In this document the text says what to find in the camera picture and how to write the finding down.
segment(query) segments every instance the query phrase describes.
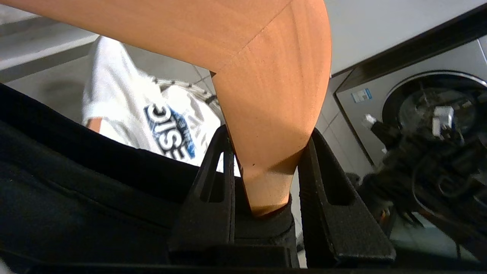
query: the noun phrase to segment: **blue printed logo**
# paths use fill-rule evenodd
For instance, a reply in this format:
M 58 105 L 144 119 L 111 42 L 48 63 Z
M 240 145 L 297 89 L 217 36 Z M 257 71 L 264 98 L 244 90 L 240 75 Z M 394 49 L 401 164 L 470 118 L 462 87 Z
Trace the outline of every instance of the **blue printed logo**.
M 152 104 L 144 108 L 154 140 L 166 157 L 188 161 L 195 157 L 195 146 L 186 120 L 168 105 Z

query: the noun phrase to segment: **washing machine drum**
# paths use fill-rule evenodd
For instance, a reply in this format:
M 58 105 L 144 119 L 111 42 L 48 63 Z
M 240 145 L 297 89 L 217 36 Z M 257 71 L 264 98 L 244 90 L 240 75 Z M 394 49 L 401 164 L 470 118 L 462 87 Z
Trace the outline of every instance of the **washing machine drum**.
M 430 129 L 437 106 L 451 106 L 454 126 L 466 134 L 483 126 L 487 114 L 487 83 L 458 72 L 427 72 L 394 87 L 382 110 L 384 123 L 406 132 Z M 422 131 L 430 134 L 431 130 Z

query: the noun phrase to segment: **washing machine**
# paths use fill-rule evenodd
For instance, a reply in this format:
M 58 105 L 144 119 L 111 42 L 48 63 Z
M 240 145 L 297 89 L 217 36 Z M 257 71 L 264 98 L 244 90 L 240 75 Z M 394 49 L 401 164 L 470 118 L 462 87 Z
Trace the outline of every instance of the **washing machine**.
M 363 126 L 371 114 L 405 131 L 431 122 L 436 106 L 451 105 L 455 128 L 465 137 L 486 127 L 487 36 L 336 94 L 373 164 L 385 149 Z

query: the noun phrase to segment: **black bag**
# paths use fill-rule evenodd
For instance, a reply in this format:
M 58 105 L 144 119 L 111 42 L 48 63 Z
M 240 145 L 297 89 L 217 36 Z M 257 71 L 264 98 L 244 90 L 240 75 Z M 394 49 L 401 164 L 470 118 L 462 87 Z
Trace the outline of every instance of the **black bag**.
M 42 262 L 167 264 L 166 240 L 197 171 L 0 84 L 0 257 L 13 271 Z M 285 246 L 297 267 L 290 202 L 255 219 L 236 179 L 235 242 Z

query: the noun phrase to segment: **wooden panel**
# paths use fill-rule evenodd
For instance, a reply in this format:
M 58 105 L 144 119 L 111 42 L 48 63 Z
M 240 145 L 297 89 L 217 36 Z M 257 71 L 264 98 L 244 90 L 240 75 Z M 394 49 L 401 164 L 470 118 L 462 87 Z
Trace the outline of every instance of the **wooden panel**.
M 0 0 L 211 71 L 290 0 Z
M 322 0 L 294 0 L 213 84 L 256 215 L 285 205 L 321 111 L 331 64 Z

